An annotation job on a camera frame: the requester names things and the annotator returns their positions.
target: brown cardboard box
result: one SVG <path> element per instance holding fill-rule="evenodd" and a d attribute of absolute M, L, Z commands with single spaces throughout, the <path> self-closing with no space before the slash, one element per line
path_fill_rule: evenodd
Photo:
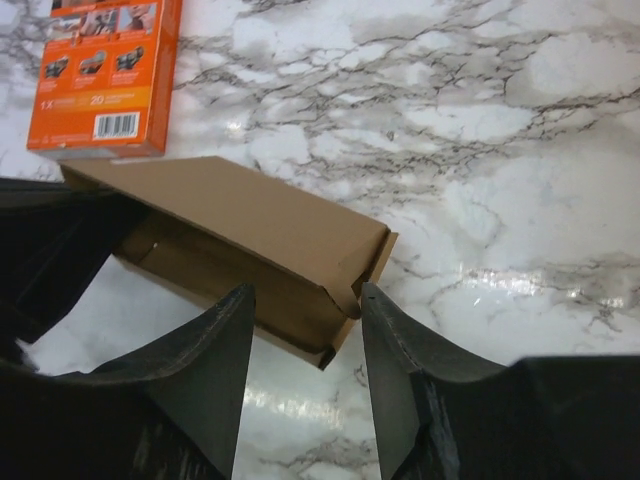
<path fill-rule="evenodd" d="M 67 182 L 155 208 L 117 255 L 209 301 L 242 282 L 263 335 L 324 368 L 360 317 L 397 234 L 376 220 L 219 157 L 62 162 Z"/>

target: black plastic object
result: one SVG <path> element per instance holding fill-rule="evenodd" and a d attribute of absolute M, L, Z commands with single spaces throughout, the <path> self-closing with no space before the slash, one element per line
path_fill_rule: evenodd
<path fill-rule="evenodd" d="M 104 190 L 0 179 L 0 346 L 34 342 L 60 321 L 148 212 Z"/>
<path fill-rule="evenodd" d="M 382 479 L 637 479 L 640 358 L 489 362 L 363 289 Z"/>
<path fill-rule="evenodd" d="M 230 479 L 254 309 L 240 286 L 91 374 L 0 361 L 1 478 Z"/>

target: marble countertop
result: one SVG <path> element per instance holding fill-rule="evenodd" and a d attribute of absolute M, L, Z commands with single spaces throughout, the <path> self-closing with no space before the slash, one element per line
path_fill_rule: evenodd
<path fill-rule="evenodd" d="M 640 349 L 640 3 L 185 3 L 168 156 L 386 222 L 381 287 L 494 361 Z M 48 9 L 0 0 L 2 175 L 58 177 L 25 151 Z M 32 354 L 91 368 L 196 312 L 109 261 Z M 255 340 L 234 478 L 379 478 L 360 328 L 324 373 Z"/>

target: box lid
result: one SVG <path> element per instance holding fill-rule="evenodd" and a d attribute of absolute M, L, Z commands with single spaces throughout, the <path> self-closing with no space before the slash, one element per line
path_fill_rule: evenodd
<path fill-rule="evenodd" d="M 61 164 L 68 179 L 71 170 L 106 184 L 324 288 L 351 318 L 360 316 L 352 285 L 390 233 L 381 222 L 219 157 Z"/>

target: orange box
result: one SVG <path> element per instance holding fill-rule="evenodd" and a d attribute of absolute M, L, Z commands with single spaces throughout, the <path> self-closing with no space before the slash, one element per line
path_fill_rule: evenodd
<path fill-rule="evenodd" d="M 161 155 L 182 0 L 54 0 L 27 148 L 54 160 Z"/>

